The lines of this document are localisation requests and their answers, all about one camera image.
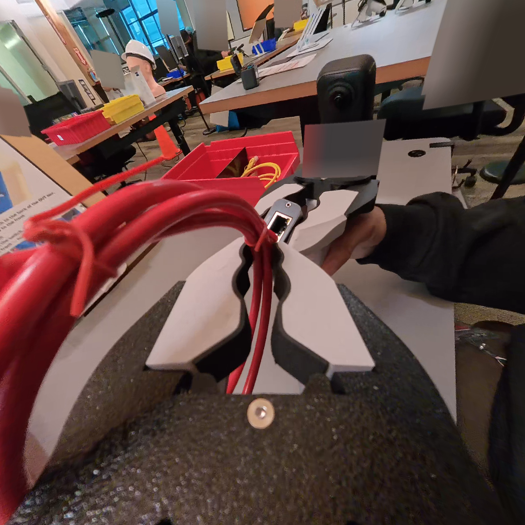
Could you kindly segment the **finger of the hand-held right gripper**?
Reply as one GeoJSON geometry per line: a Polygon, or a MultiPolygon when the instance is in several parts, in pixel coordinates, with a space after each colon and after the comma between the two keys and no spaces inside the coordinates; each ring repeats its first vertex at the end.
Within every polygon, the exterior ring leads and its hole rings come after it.
{"type": "Polygon", "coordinates": [[[283,184],[261,196],[255,205],[255,210],[260,217],[264,218],[277,200],[286,199],[300,192],[302,189],[304,188],[300,184],[283,184]]]}
{"type": "Polygon", "coordinates": [[[356,191],[329,191],[319,197],[319,205],[292,233],[292,248],[316,264],[321,264],[331,243],[345,231],[347,211],[358,196],[356,191]]]}

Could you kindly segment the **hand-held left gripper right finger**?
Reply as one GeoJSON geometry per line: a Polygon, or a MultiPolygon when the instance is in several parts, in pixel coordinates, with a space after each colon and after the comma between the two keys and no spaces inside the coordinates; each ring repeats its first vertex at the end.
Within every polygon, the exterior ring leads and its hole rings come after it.
{"type": "Polygon", "coordinates": [[[277,309],[271,349],[275,363],[297,381],[368,372],[375,362],[334,280],[288,245],[275,245],[277,309]]]}

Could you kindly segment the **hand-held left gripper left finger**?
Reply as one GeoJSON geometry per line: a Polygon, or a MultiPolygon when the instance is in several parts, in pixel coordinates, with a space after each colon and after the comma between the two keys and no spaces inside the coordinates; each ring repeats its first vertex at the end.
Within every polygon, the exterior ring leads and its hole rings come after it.
{"type": "Polygon", "coordinates": [[[211,375],[217,382],[244,363],[252,346],[245,303],[252,253],[239,237],[187,278],[145,367],[211,375]]]}

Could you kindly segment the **black port adapter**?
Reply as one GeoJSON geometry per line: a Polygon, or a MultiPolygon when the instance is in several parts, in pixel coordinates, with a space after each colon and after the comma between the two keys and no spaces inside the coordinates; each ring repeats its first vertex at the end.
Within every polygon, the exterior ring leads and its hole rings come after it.
{"type": "Polygon", "coordinates": [[[268,230],[277,236],[278,242],[287,243],[294,228],[305,218],[303,208],[290,199],[279,199],[265,215],[268,230]]]}

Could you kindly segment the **person's right forearm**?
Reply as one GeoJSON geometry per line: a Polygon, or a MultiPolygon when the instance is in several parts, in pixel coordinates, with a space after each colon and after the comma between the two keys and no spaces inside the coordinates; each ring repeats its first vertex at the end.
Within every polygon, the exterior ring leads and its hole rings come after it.
{"type": "Polygon", "coordinates": [[[359,264],[424,284],[444,300],[524,314],[524,196],[467,209],[436,192],[379,208],[385,237],[359,264]]]}

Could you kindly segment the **grey wood-edged desk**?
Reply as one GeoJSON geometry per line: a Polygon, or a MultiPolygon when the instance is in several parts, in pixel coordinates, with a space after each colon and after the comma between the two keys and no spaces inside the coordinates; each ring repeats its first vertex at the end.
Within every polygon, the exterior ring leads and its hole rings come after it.
{"type": "Polygon", "coordinates": [[[331,42],[305,67],[266,77],[247,91],[234,82],[207,98],[200,108],[212,114],[310,97],[317,94],[317,77],[325,63],[362,54],[374,58],[377,84],[424,77],[446,4],[431,1],[400,14],[390,11],[368,25],[335,28],[331,42]]]}

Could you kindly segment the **black bin divider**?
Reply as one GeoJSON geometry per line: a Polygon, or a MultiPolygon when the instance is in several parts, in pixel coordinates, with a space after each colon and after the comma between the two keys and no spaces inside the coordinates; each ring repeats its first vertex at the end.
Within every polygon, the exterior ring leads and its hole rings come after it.
{"type": "Polygon", "coordinates": [[[242,148],[239,153],[230,161],[226,167],[217,175],[217,179],[239,178],[243,175],[249,164],[249,157],[246,148],[242,148]]]}

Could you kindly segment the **white paper strip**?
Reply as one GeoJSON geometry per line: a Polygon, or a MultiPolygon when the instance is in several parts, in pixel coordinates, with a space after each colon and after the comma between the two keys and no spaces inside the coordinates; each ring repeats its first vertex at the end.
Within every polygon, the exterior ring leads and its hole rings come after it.
{"type": "Polygon", "coordinates": [[[293,60],[287,62],[277,63],[275,65],[265,67],[258,70],[259,78],[266,78],[271,75],[276,75],[282,72],[292,71],[300,68],[304,68],[316,57],[317,54],[309,56],[294,57],[293,60]]]}

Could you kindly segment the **white tablet stand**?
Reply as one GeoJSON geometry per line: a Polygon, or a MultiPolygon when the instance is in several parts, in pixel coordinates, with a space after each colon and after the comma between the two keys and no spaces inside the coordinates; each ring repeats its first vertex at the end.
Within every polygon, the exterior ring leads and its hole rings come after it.
{"type": "Polygon", "coordinates": [[[303,30],[296,47],[287,58],[299,56],[321,48],[333,28],[332,1],[315,1],[307,25],[303,30]]]}

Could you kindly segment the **red plastic bin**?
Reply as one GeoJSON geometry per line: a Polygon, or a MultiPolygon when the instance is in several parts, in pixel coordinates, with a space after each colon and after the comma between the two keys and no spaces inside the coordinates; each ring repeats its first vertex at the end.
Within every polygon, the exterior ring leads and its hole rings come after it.
{"type": "Polygon", "coordinates": [[[110,128],[111,124],[105,118],[102,110],[97,110],[58,122],[43,129],[42,134],[58,146],[75,145],[83,143],[110,128]]]}
{"type": "Polygon", "coordinates": [[[292,132],[287,131],[201,144],[163,178],[190,182],[203,189],[227,191],[256,205],[268,188],[293,175],[299,164],[299,149],[292,132]],[[246,148],[249,157],[243,175],[217,179],[242,148],[246,148]]]}

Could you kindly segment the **black pen holder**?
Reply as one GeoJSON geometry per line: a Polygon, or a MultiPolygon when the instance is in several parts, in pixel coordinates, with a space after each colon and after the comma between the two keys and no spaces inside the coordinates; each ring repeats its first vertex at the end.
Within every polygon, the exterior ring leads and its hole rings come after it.
{"type": "Polygon", "coordinates": [[[258,67],[255,63],[244,66],[240,73],[240,80],[245,91],[257,88],[260,83],[258,67]]]}

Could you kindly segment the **black office chair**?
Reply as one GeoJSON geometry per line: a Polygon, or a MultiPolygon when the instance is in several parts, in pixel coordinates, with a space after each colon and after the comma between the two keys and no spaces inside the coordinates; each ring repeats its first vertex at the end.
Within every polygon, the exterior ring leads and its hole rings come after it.
{"type": "Polygon", "coordinates": [[[422,90],[422,86],[405,88],[382,100],[377,118],[386,121],[385,140],[457,137],[471,141],[479,135],[509,135],[524,121],[524,94],[502,98],[514,111],[508,126],[500,127],[507,113],[492,99],[424,110],[422,90]]]}

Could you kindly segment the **computer monitor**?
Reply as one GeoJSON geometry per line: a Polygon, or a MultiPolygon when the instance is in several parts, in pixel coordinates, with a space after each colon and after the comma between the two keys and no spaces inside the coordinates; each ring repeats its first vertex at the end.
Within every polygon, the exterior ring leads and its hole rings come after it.
{"type": "Polygon", "coordinates": [[[273,17],[274,1],[236,1],[243,31],[252,30],[259,17],[266,13],[266,19],[273,17]]]}

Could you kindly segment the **orange traffic cone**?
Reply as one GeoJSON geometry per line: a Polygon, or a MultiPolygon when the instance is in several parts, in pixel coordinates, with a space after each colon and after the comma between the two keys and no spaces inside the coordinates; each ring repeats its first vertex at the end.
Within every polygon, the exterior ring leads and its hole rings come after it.
{"type": "Polygon", "coordinates": [[[161,160],[171,161],[178,158],[183,152],[177,144],[170,138],[167,130],[163,125],[158,126],[153,130],[156,140],[159,143],[161,150],[161,160]]]}

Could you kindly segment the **mannequin head with hard hat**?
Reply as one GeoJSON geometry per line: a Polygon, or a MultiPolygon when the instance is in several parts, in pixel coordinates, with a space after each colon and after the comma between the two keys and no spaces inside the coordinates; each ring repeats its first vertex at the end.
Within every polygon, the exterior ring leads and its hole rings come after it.
{"type": "Polygon", "coordinates": [[[166,93],[165,88],[154,78],[156,64],[145,44],[130,40],[121,58],[128,68],[128,73],[124,74],[123,95],[138,95],[146,107],[154,104],[158,97],[166,93]]]}

